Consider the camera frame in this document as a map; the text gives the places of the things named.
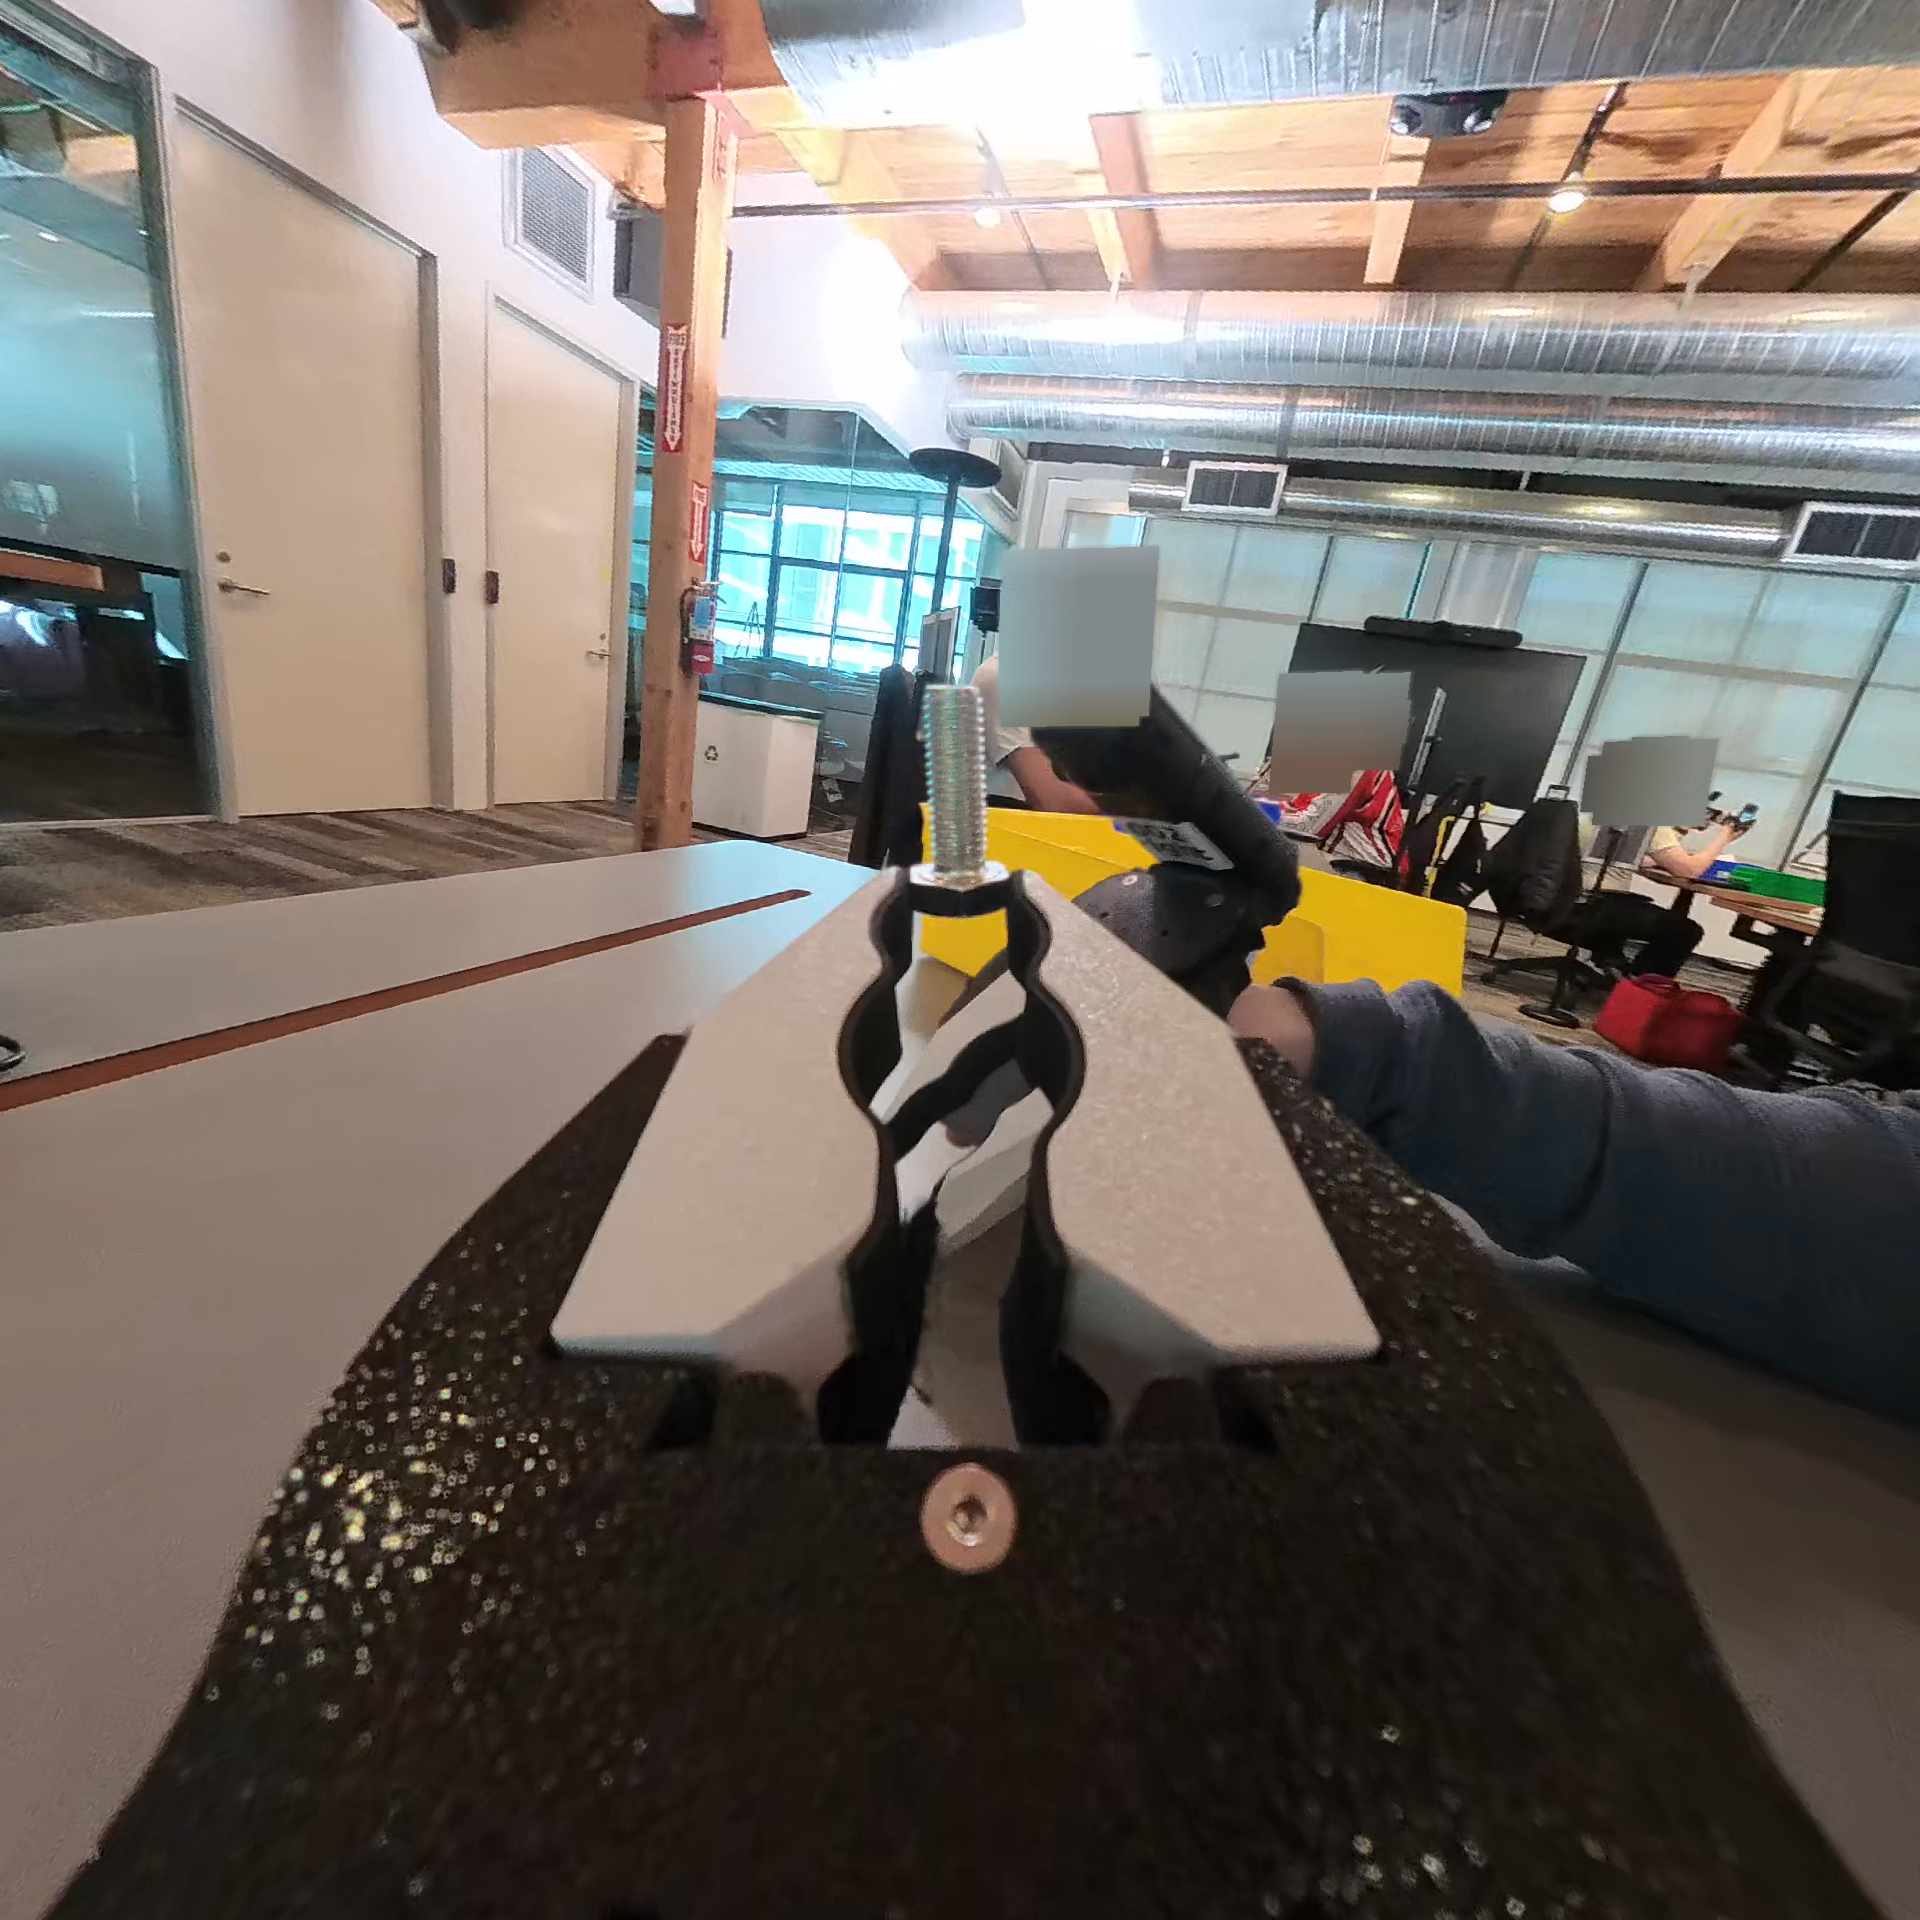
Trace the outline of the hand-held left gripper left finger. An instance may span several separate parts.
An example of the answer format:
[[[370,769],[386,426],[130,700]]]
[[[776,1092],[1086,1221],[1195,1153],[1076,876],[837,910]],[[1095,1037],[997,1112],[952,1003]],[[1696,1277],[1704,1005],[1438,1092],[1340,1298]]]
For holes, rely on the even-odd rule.
[[[908,1389],[930,1256],[872,1099],[912,931],[904,876],[877,876],[683,1036],[551,1325],[563,1355]]]

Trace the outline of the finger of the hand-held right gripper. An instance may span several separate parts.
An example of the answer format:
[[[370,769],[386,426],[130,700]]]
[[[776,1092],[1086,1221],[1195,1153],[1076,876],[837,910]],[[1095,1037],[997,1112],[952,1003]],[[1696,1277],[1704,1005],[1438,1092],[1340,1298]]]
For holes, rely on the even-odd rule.
[[[941,1081],[967,1048],[1003,1027],[1018,1028],[1019,1009],[963,1009],[936,1027],[877,1092],[877,1116],[899,1113]],[[1031,1089],[1015,1064],[991,1072],[980,1089],[927,1123],[912,1142],[896,1141],[896,1180],[904,1204],[1021,1204],[1040,1136],[1052,1118],[1047,1098]]]

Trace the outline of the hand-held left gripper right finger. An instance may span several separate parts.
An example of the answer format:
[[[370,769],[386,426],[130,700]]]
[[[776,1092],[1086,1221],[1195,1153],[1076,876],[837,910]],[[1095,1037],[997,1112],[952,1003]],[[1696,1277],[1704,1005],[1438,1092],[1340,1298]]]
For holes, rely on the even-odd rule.
[[[1044,1096],[1002,1294],[1018,1420],[1124,1420],[1157,1380],[1360,1363],[1380,1332],[1222,1017],[1019,874],[1015,1056]]]

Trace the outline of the yellow plastic bin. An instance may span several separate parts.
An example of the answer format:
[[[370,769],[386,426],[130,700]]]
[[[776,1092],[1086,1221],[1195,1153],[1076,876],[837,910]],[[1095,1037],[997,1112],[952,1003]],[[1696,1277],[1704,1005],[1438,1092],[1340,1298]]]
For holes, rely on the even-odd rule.
[[[1068,898],[1155,864],[1144,845],[1103,819],[1015,808],[989,809],[989,856],[1010,870],[1043,876]],[[1467,936],[1458,905],[1304,869],[1302,898],[1264,936],[1252,981],[1371,981],[1388,993],[1426,981],[1460,995]]]

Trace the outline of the silver hex bolt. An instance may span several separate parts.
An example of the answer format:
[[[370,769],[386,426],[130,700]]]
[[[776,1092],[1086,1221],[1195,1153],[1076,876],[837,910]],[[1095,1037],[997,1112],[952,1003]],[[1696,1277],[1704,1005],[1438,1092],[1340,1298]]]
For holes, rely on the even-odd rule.
[[[917,876],[949,894],[971,894],[1002,876],[989,845],[982,713],[974,685],[927,684],[924,691],[924,862]]]

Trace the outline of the person's right forearm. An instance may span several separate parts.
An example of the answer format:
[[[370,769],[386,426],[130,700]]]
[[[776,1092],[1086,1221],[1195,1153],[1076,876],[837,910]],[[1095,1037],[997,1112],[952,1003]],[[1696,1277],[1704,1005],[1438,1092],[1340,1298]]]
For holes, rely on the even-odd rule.
[[[1915,1091],[1733,1089],[1476,1022],[1424,981],[1296,984],[1304,1083],[1501,1256],[1915,1425]]]

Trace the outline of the person's right hand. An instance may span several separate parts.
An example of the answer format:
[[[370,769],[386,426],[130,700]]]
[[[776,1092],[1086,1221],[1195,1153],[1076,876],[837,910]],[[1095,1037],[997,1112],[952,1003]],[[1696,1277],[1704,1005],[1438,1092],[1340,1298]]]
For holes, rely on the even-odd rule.
[[[1227,1027],[1236,1040],[1269,1048],[1296,1077],[1312,1078],[1317,1056],[1312,998],[1296,981],[1247,985],[1234,998]]]

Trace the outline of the black high-back chair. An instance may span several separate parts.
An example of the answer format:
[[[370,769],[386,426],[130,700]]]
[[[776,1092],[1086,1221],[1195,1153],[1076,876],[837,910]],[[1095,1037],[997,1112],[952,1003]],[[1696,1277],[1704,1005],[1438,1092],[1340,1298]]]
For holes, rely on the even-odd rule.
[[[899,664],[879,672],[855,825],[848,841],[851,864],[912,869],[925,858],[924,691],[924,674]]]

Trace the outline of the black office chair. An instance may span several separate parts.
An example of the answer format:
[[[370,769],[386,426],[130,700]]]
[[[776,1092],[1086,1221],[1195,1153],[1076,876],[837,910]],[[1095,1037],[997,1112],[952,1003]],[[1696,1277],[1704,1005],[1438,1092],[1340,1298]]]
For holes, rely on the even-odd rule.
[[[1482,864],[1482,891],[1495,908],[1495,940],[1479,984],[1547,977],[1552,981],[1547,996],[1525,1002],[1520,1014],[1562,1030],[1579,1028],[1574,990],[1583,968],[1576,924],[1587,898],[1587,876],[1576,805],[1563,788],[1530,803],[1507,827]],[[1530,931],[1558,944],[1562,950],[1554,960],[1543,953],[1501,957],[1500,946],[1511,928]]]
[[[1741,1048],[1766,1089],[1918,1085],[1918,801],[1834,797],[1819,931],[1766,960]]]

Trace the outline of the white recycling bin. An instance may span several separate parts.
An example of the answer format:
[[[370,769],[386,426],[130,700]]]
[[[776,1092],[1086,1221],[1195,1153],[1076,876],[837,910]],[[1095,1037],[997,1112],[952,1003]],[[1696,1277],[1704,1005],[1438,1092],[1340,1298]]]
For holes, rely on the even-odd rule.
[[[691,821],[764,841],[810,830],[821,718],[804,708],[704,696]]]

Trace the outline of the black display screen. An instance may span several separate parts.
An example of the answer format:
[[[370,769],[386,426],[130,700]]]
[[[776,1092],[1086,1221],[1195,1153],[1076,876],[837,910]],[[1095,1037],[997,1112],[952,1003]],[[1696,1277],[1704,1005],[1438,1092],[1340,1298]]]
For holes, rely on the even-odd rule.
[[[1520,630],[1374,616],[1357,628],[1304,622],[1287,672],[1408,677],[1400,797],[1462,785],[1484,805],[1518,811],[1544,792],[1583,666],[1579,653],[1525,646]]]

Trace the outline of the black floor lamp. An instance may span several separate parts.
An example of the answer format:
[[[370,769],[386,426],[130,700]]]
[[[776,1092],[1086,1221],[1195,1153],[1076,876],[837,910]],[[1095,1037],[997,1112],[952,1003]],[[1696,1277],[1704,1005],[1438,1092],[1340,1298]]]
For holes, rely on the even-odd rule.
[[[909,467],[917,476],[939,485],[943,494],[927,612],[918,637],[917,693],[925,693],[925,689],[952,682],[952,666],[963,646],[963,618],[957,609],[947,606],[957,499],[963,492],[991,492],[1002,481],[1002,468],[997,462],[952,446],[915,449]]]

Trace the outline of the red bag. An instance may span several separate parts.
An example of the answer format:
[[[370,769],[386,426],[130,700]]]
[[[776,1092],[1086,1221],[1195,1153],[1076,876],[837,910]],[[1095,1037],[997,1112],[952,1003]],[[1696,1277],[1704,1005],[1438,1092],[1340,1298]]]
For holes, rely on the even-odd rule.
[[[1722,1072],[1741,1024],[1741,1011],[1726,996],[1640,974],[1612,987],[1590,1030],[1650,1067]]]

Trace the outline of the cream door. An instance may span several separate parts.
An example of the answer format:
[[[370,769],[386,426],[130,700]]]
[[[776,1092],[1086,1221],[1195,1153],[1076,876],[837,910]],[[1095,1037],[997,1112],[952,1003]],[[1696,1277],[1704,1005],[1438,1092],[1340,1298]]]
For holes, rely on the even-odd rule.
[[[421,808],[439,265],[194,106],[167,164],[219,809]]]
[[[486,325],[493,805],[602,801],[629,666],[632,385],[510,304]]]

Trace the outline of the wooden post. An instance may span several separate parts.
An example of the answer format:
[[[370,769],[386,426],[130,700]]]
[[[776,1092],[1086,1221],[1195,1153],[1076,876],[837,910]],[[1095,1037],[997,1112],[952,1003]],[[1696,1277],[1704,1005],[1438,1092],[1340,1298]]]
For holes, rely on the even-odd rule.
[[[712,97],[662,120],[656,456],[639,656],[635,848],[691,840],[700,674],[683,616],[706,584],[735,140]]]

